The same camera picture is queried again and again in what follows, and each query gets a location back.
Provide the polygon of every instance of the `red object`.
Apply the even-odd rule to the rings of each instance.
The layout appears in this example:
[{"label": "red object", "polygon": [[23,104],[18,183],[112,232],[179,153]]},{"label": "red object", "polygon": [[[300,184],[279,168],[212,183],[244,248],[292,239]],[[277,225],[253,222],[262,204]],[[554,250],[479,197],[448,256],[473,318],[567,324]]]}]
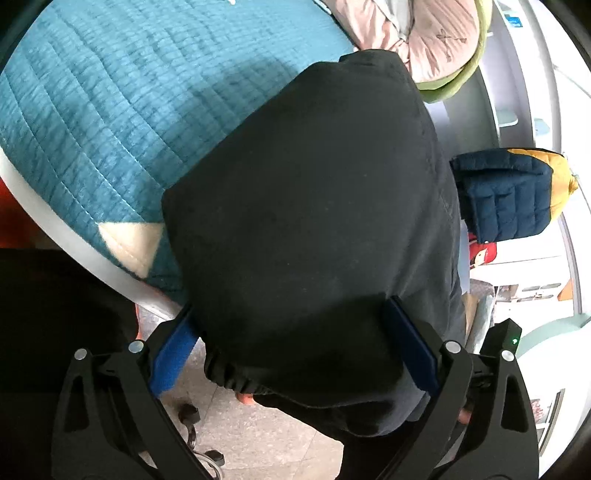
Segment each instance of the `red object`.
[{"label": "red object", "polygon": [[32,248],[39,227],[0,179],[0,248]]},{"label": "red object", "polygon": [[479,244],[473,233],[468,234],[470,242],[470,265],[477,267],[492,262],[496,258],[496,243]]}]

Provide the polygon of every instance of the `tiled floor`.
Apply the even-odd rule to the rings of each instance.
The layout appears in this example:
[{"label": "tiled floor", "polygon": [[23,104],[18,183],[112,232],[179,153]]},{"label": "tiled floor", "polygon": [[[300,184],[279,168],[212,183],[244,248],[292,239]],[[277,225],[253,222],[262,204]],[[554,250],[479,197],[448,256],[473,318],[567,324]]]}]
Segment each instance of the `tiled floor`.
[{"label": "tiled floor", "polygon": [[[143,338],[161,321],[141,310]],[[279,410],[239,403],[233,392],[212,384],[203,373],[200,341],[175,387],[161,401],[181,434],[178,408],[192,403],[201,414],[197,450],[216,449],[226,459],[226,480],[332,480],[339,473],[342,445]]]}]

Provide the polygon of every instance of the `quilted bedspread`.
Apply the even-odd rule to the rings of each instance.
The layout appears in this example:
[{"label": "quilted bedspread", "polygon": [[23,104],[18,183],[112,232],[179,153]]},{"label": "quilted bedspread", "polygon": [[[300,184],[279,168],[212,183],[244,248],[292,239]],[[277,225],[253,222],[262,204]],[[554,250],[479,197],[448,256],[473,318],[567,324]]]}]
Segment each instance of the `quilted bedspread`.
[{"label": "quilted bedspread", "polygon": [[164,190],[351,51],[313,0],[54,0],[0,76],[0,147],[96,250],[182,301]]}]

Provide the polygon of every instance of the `pink pillow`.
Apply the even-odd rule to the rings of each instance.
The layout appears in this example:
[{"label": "pink pillow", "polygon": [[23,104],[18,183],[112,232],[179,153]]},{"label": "pink pillow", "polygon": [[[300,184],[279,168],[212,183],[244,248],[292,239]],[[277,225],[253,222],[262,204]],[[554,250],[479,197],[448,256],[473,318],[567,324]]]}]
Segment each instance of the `pink pillow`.
[{"label": "pink pillow", "polygon": [[324,0],[361,50],[398,53],[416,83],[462,68],[478,46],[475,0],[414,0],[414,25],[405,42],[374,0]]}]

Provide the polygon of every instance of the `puffer jacket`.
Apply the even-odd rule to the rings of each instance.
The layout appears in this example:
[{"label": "puffer jacket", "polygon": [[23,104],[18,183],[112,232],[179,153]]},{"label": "puffer jacket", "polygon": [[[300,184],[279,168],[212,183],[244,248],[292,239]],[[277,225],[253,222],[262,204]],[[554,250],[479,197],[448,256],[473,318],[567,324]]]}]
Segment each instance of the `puffer jacket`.
[{"label": "puffer jacket", "polygon": [[579,188],[566,158],[546,150],[483,150],[451,165],[462,218],[479,243],[542,233]]}]

